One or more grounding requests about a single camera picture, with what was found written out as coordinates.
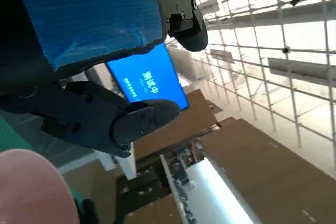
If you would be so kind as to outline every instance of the white metal shelving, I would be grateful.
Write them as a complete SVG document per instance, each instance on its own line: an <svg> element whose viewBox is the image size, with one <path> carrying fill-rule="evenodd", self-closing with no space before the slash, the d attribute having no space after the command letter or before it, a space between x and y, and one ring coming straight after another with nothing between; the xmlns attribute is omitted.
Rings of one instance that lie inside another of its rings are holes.
<svg viewBox="0 0 336 224"><path fill-rule="evenodd" d="M330 71L336 65L336 2L301 0L292 6L290 1L217 0L219 10L204 15L209 45L192 53L192 60L211 73L209 90L233 110L249 111L256 121L261 119L256 111L267 111L273 131L282 127L275 116L294 125L296 147L304 148L306 131L330 141L336 168L336 89ZM175 40L166 43L183 50ZM210 49L229 51L234 63L212 57ZM329 85L272 74L268 57L325 64Z"/></svg>

